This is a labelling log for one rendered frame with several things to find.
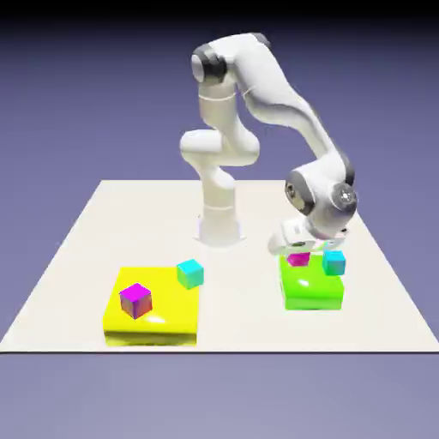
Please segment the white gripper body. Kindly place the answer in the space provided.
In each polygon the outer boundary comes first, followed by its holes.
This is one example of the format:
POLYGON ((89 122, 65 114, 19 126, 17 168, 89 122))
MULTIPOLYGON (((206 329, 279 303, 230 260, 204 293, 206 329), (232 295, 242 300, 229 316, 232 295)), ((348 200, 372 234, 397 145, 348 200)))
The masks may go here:
POLYGON ((288 242, 280 234, 273 235, 268 241, 268 251, 273 256, 290 254, 319 253, 324 250, 335 250, 345 241, 345 237, 336 236, 327 240, 294 238, 288 242))

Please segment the small cyan cube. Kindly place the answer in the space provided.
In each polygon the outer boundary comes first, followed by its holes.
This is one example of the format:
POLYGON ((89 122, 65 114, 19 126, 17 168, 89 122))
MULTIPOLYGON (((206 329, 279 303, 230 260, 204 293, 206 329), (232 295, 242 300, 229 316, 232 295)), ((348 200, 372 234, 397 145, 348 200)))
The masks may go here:
POLYGON ((346 258, 341 250, 325 250, 322 268, 326 275, 341 276, 346 270, 346 258))
POLYGON ((204 283, 204 268, 195 259, 181 262, 177 265, 177 280, 187 290, 201 286, 204 283))

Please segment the large green box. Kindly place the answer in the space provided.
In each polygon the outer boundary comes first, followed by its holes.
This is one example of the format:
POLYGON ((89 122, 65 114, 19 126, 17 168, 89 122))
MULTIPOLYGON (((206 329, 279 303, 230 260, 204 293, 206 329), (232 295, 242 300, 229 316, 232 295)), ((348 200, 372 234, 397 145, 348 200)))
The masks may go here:
POLYGON ((340 275, 326 275, 322 255, 312 255, 309 264, 292 266, 279 258, 280 288, 286 310, 340 310, 345 287, 340 275))

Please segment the large yellow box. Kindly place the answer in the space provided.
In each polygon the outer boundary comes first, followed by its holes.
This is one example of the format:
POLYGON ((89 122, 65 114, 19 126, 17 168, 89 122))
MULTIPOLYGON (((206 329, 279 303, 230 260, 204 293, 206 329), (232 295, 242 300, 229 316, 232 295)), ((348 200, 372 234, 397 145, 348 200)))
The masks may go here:
POLYGON ((123 267, 103 315, 108 346, 193 346, 196 344, 199 293, 177 280, 174 267, 123 267), (121 309, 119 292, 140 283, 152 293, 153 309, 134 320, 121 309))

